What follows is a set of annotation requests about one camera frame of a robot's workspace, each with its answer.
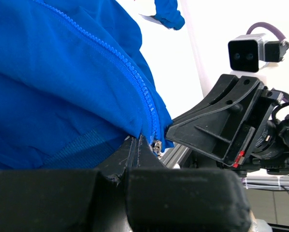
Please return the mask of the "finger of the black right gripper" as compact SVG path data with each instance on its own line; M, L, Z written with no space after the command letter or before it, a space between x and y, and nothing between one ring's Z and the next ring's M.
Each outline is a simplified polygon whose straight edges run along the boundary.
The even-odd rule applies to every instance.
M264 83L223 74L195 107L173 120L166 139L226 166L236 166L257 131L250 120Z

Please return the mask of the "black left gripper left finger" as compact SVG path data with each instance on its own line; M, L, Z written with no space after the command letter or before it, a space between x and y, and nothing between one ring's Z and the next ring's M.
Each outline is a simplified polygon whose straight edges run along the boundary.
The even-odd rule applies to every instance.
M123 178L137 140L96 169L0 171L0 232L128 232Z

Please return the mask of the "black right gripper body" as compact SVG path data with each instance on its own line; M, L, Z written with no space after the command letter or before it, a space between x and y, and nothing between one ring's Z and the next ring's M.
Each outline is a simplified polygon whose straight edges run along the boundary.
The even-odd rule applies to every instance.
M217 167L247 175L260 169L289 174L289 94L280 90L253 90L225 104L230 113L222 134L227 143Z

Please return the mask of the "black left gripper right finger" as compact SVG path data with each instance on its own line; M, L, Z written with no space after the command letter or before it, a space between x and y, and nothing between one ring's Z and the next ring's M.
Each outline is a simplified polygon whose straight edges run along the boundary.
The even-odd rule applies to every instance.
M144 164L146 140L127 138L126 213L135 232L246 232L250 205L233 171Z

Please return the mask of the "blue white red hooded jacket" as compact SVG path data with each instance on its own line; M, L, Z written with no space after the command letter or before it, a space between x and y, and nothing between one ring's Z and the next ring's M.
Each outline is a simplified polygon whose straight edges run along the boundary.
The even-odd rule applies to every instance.
M115 0L0 0L0 170L93 168L172 120Z

